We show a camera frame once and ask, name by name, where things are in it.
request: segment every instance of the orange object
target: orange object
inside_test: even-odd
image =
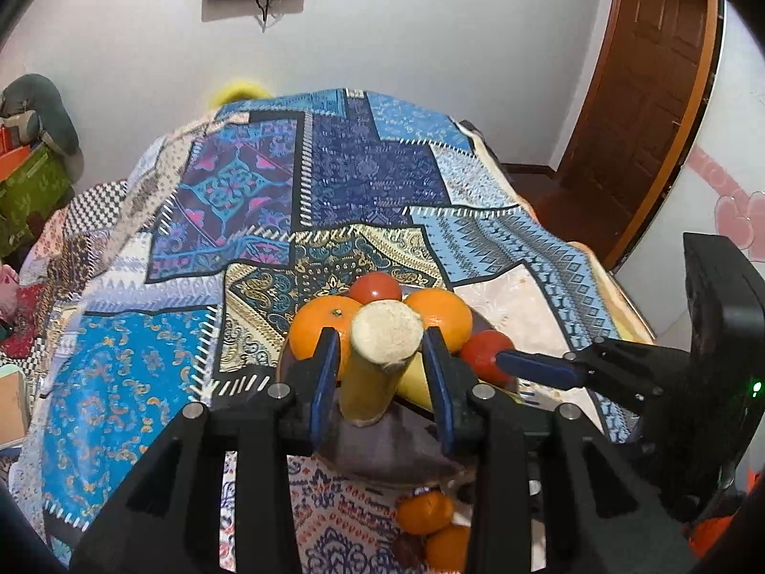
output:
[[[399,505],[396,519],[405,533],[429,535],[451,523],[454,503],[441,492],[434,490],[408,498]]]
[[[422,318],[422,327],[441,328],[446,347],[451,353],[462,349],[473,331],[473,312],[460,296],[446,289],[421,289],[408,295],[404,304]]]
[[[377,300],[401,300],[401,285],[385,272],[370,272],[356,279],[348,290],[348,297],[361,304]]]
[[[426,561],[436,572],[464,572],[468,562],[470,528],[450,524],[426,542]]]
[[[505,386],[515,378],[496,366],[496,354],[515,347],[506,334],[484,330],[474,334],[460,350],[460,358],[468,363],[479,378],[495,386]]]
[[[342,378],[350,356],[350,322],[360,308],[361,304],[356,300],[342,295],[320,295],[303,304],[295,314],[287,335],[295,358],[305,360],[313,356],[322,328],[334,328],[339,333],[338,379]]]
[[[707,551],[725,533],[732,521],[733,516],[726,516],[725,518],[710,518],[696,525],[688,543],[697,559],[705,556]]]
[[[16,169],[28,160],[31,150],[28,146],[18,147],[18,149],[0,155],[0,181],[5,181],[14,174]]]

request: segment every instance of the pink wall decal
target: pink wall decal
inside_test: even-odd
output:
[[[725,169],[699,145],[688,154],[686,165],[718,193],[714,226],[751,261],[765,261],[765,193],[747,194]]]

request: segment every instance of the wall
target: wall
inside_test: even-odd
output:
[[[684,231],[732,237],[765,272],[765,58],[725,6],[717,77],[699,133],[667,200],[617,272],[657,334],[686,310]]]
[[[599,0],[33,0],[0,53],[59,86],[82,141],[77,189],[127,175],[214,91],[369,88],[469,118],[507,162],[546,164]]]

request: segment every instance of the bed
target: bed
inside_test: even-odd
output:
[[[189,400],[236,404],[275,378],[297,308],[382,270],[447,287],[524,351],[594,337],[653,342],[592,252],[546,232],[480,132],[347,88],[240,101],[159,138],[124,180],[56,212],[20,273],[28,329],[13,356],[39,383],[14,498],[57,556]],[[613,441],[636,417],[584,389]],[[305,572],[398,572],[395,490],[289,460]],[[227,458],[220,562],[236,568]]]

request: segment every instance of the cardboard box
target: cardboard box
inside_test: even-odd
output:
[[[0,450],[24,440],[30,418],[22,370],[14,364],[0,367]]]

